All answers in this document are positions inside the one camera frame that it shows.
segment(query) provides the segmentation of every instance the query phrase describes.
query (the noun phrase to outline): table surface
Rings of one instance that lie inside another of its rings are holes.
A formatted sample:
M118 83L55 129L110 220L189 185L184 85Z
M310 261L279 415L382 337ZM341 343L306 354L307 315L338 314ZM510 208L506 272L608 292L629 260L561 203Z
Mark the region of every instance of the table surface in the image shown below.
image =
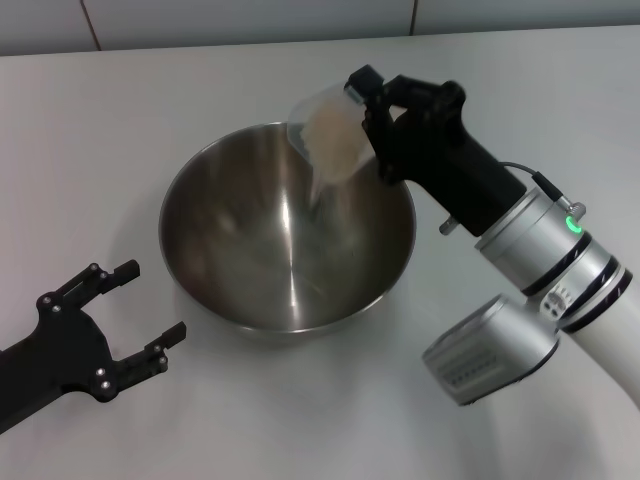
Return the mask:
M467 91L469 131L543 171L640 271L640 27L99 52L0 59L0 348L43 292L97 261L140 279L88 308L115 358L184 320L169 371L109 404L54 402L0 436L0 479L634 479L640 415L567 337L518 386L458 408L420 356L497 294L517 295L411 185L412 260L344 330L274 346L176 290L157 240L164 193L217 138L286 120L370 63Z

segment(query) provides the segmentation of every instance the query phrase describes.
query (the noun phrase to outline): metal mixing bowl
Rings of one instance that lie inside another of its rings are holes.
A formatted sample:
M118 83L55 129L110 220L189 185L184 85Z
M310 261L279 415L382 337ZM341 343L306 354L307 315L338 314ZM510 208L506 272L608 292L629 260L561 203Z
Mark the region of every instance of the metal mixing bowl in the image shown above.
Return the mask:
M312 206L311 180L283 123L202 150L160 215L174 279L213 313L261 331L317 329L373 305L411 256L409 191L383 185L370 162Z

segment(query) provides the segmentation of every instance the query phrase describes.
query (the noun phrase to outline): stainless steel bowl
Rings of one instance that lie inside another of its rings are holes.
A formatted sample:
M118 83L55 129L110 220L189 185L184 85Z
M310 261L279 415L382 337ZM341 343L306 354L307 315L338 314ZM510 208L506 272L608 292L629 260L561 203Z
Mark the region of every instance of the stainless steel bowl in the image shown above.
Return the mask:
M213 313L269 332L325 327L373 305L411 256L409 191L374 162L310 203L312 169L286 124L228 135L169 188L160 245L174 279Z

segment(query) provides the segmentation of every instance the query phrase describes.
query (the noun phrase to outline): white table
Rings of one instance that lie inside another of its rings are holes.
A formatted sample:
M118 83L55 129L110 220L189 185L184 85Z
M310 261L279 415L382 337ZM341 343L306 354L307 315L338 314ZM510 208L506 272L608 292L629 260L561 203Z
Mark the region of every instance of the white table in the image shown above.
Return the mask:
M189 328L166 374L106 405L67 395L0 436L0 478L640 478L640 414L568 338L472 407L439 390L423 350L517 293L463 229L439 235L446 214L414 185L402 280L350 328L303 345L212 322L174 287L156 233L170 181L200 148L285 120L371 63L387 78L459 81L472 135L585 202L583 223L640 273L639 51L640 27L622 27L0 59L0 348L91 261L142 266L88 308L116 358L176 321Z

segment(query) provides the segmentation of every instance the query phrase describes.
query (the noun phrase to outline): bowl rim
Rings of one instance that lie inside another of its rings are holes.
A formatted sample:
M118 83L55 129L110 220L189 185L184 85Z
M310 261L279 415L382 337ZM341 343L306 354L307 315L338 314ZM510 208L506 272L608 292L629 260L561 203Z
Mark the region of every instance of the bowl rim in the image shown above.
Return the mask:
M230 318L227 318L225 316L222 316L221 314L213 311L212 309L210 309L209 307L204 305L202 302L200 302L193 295L191 295L185 289L185 287L182 286L182 283L176 278L173 270L169 266L169 261L167 260L167 256L165 254L164 242L162 240L162 219L164 218L165 209L167 207L167 200L171 196L171 193L173 192L173 190L174 190L174 188L176 186L176 183L178 182L178 179L189 168L189 166L191 166L191 164L196 161L197 158L199 158L202 154L204 154L210 148L215 147L216 145L218 145L219 143L223 142L224 140L226 140L226 139L228 139L228 138L230 138L230 137L232 137L234 135L237 135L237 134L239 134L241 132L246 132L246 131L249 131L249 130L257 130L257 129L261 129L261 128L264 128L264 127L283 126L283 125L286 126L287 122L259 123L259 124L256 124L256 125L251 125L249 127L241 128L240 130L235 130L235 131L233 131L231 133L228 133L228 134L220 137L219 139L211 142L206 147L200 149L198 152L196 152L182 166L182 168L180 168L180 170L178 171L176 176L171 181L171 184L169 185L169 188L167 189L167 192L165 193L164 198L162 200L162 206L160 207L160 215L159 215L159 218L158 218L158 241L160 243L160 253L162 254L162 260L164 262L165 268L168 270L169 275L171 275L171 278L173 279L173 283L175 285L177 285L177 287L182 291L182 293L186 294L186 296L189 297L192 301L194 301L198 306L200 306L201 308L204 308L207 312L212 313L218 319L221 319L224 323L229 324L229 325L231 325L233 327L239 328L242 331L252 332L252 333L254 333L254 332L255 333L267 333L267 334L274 334L274 335L292 335L292 334L304 334L304 333L310 333L310 332L319 333L319 332L322 332L324 330L328 330L330 328L334 328L338 324L342 324L347 320L352 320L354 317L356 317L358 315L361 315L362 313L364 313L364 312L368 311L369 309L371 309L375 304L377 304L380 300L382 300L382 298L385 295L387 295L393 289L393 287L395 287L395 285L398 283L398 281L400 280L400 278L402 277L402 275L406 271L407 266L409 265L409 262L411 261L411 258L413 256L413 250L414 250L415 244L416 244L416 230L417 230L417 217L416 217L415 204L414 204L414 201L413 201L413 196L411 195L411 191L409 190L409 187L408 187L406 181L402 181L402 182L399 182L398 184L396 184L396 185L399 185L400 188L402 188L402 190L403 190L403 192L405 194L405 197L408 200L409 208L411 210L412 223L413 223L413 229L412 229L412 232L411 232L411 245L409 246L408 253L407 253L407 256L405 258L404 264L402 265L402 268L399 270L398 274L393 279L393 281L390 282L389 285L380 293L380 295L378 295L370 303L368 303L367 305L365 305L364 307L362 307L361 309L359 309L356 312L353 312L353 313L351 313L351 314L349 314L349 315L347 315L345 317L342 317L342 318L340 318L338 320L334 320L334 321L332 321L330 323L327 323L325 325L320 325L318 327L301 328L301 329L298 329L298 330L281 330L281 329L251 327L251 326L239 323L239 322L237 322L235 320L232 320Z

